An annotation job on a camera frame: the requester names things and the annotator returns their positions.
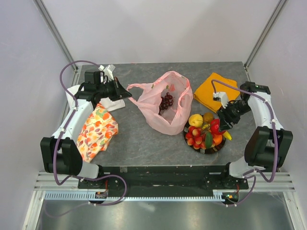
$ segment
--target black base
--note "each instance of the black base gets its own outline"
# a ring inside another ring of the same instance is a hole
[[[225,178],[225,166],[149,166],[104,167],[104,172],[123,177],[128,188],[126,197],[189,197],[212,196],[213,189],[248,189],[243,179]],[[108,195],[122,196],[124,184],[118,178],[108,178]],[[79,182],[78,188],[105,188],[105,182]]]
[[[99,167],[99,171],[98,171],[97,178],[105,176],[103,167],[101,165],[99,165],[98,167]],[[105,189],[106,180],[99,180],[99,181],[83,180],[82,182],[79,180],[78,188],[79,189]]]

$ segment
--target metal floor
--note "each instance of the metal floor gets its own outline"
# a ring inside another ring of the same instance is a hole
[[[44,201],[52,215],[84,201]],[[211,202],[124,201],[84,206],[60,218],[41,214],[37,230],[294,230],[282,193],[253,193],[238,207]]]

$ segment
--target orange cloth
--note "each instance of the orange cloth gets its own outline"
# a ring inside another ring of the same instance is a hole
[[[211,80],[213,79],[222,81],[236,88],[237,84],[235,80],[223,78],[217,73],[212,73],[210,77],[208,77],[207,80],[203,84],[201,84],[200,87],[198,87],[198,89],[195,91],[194,99],[216,113],[216,111],[218,111],[222,104],[213,100],[214,90],[211,83]],[[226,92],[229,101],[235,100],[240,95],[239,91],[230,89],[227,86],[221,85],[217,82],[214,82],[214,85],[217,92]]]
[[[90,162],[99,151],[106,151],[113,135],[117,133],[117,122],[99,103],[78,136],[77,147],[82,159]]]

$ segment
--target white cloth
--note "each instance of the white cloth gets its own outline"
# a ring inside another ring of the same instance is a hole
[[[68,91],[71,92],[73,95],[75,95],[77,93],[79,87],[80,87],[80,85],[74,85],[74,86],[68,88]],[[73,105],[73,98],[67,92],[65,92],[65,93],[66,93],[67,101],[68,101],[68,104],[69,104],[69,108],[71,109],[72,105]],[[118,101],[113,102],[109,98],[103,98],[103,99],[100,100],[100,103],[109,112],[125,107],[124,100],[118,100]]]

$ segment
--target metal frame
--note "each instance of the metal frame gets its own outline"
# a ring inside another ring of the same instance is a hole
[[[33,0],[35,5],[37,6],[39,12],[41,13],[42,17],[44,18],[48,28],[50,29],[50,31],[52,32],[54,38],[56,39],[59,47],[61,48],[62,52],[64,53],[66,59],[68,60],[68,62],[73,62],[73,58],[71,56],[71,53],[69,52],[61,34],[59,33],[56,25],[54,24],[46,6],[44,5],[42,0]],[[78,66],[76,64],[72,65],[72,68],[74,69],[74,71],[76,71],[78,69]]]
[[[302,219],[302,215],[300,214],[300,208],[297,204],[299,204],[298,200],[295,198],[295,188],[292,183],[292,179],[289,173],[287,172],[277,172],[275,176],[275,180],[272,183],[267,183],[263,180],[260,174],[255,173],[257,178],[257,183],[253,192],[263,192],[263,193],[270,193],[270,192],[283,192],[284,198],[286,200],[286,205],[293,223],[295,230],[307,230],[304,226],[305,222]],[[59,180],[63,180],[66,176],[65,175],[58,175]],[[248,185],[251,187],[253,183],[253,179],[248,180]],[[24,221],[23,230],[31,229],[34,230],[38,224],[39,215],[42,210],[43,200],[45,198],[46,193],[56,192],[59,194],[79,194],[79,193],[91,193],[91,192],[104,192],[104,189],[78,189],[78,180],[74,178],[69,178],[66,183],[62,186],[56,185],[54,181],[53,174],[47,172],[40,172],[34,192],[32,195],[32,199],[28,208],[28,212]],[[228,192],[235,192],[235,190],[214,190],[216,196],[220,193],[228,193]],[[153,201],[152,198],[143,197],[143,198],[130,198],[127,199],[131,202],[139,201],[139,200],[150,200]],[[166,199],[166,201],[176,200],[176,197],[170,197]],[[198,200],[198,201],[208,201],[203,197],[192,197],[191,199],[186,199],[183,201],[191,201],[191,200]]]
[[[244,67],[247,70],[251,64],[251,62],[254,60],[256,54],[258,53],[259,49],[261,48],[265,38],[267,37],[268,33],[272,29],[274,23],[276,22],[278,16],[280,15],[280,12],[283,10],[285,4],[288,0],[279,0],[277,3],[272,15],[270,16],[267,24],[265,25],[263,31],[261,32],[260,37],[258,38],[254,48],[252,49],[248,59],[246,60]]]
[[[46,6],[44,5],[43,1],[42,0],[33,0],[33,1],[36,4],[38,10],[40,11],[49,29],[51,30],[53,36],[55,37],[66,59],[69,62],[73,62],[74,60],[63,38],[61,37],[57,27],[55,26],[48,10],[46,9]],[[247,78],[249,81],[250,81],[250,77],[248,73],[248,68],[250,64],[252,63],[254,57],[258,53],[259,49],[261,48],[265,38],[267,37],[268,33],[272,29],[274,23],[276,22],[278,16],[280,15],[280,12],[282,11],[286,3],[287,3],[287,0],[279,0],[267,24],[265,25],[261,35],[259,36],[255,46],[253,47],[249,57],[244,63],[244,68],[245,68]],[[74,69],[74,77],[73,77],[73,81],[71,85],[75,85],[77,84],[79,80],[81,68],[79,69],[77,65],[75,64],[72,65],[72,68]],[[63,111],[62,121],[67,115],[68,111],[69,111],[69,106],[67,103]],[[296,192],[295,192],[295,188],[293,186],[290,174],[287,172],[278,172],[276,174],[276,179],[273,183],[266,183],[259,174],[255,174],[255,175],[257,178],[257,183],[254,189],[254,192],[265,192],[265,193],[283,192],[284,198],[286,200],[286,205],[287,205],[289,214],[291,216],[291,220],[292,220],[295,230],[307,230],[305,226],[305,222],[302,219],[303,215],[301,215],[300,213],[300,207],[297,205],[299,204],[299,202],[296,198]],[[64,178],[65,176],[59,175],[60,180],[63,180]],[[252,184],[252,181],[248,180],[249,187],[251,187],[251,184]],[[63,192],[70,191],[70,193],[78,193],[80,191],[84,192],[84,190],[78,189],[77,179],[70,178],[67,180],[67,182],[63,186],[57,186],[52,174],[49,174],[46,172],[40,172],[38,175],[36,184],[35,184],[31,202],[28,208],[28,212],[27,212],[25,221],[24,221],[24,225],[22,228],[23,230],[36,229],[46,191],[63,191]],[[214,192],[219,193],[219,192],[235,192],[235,191],[214,190]]]

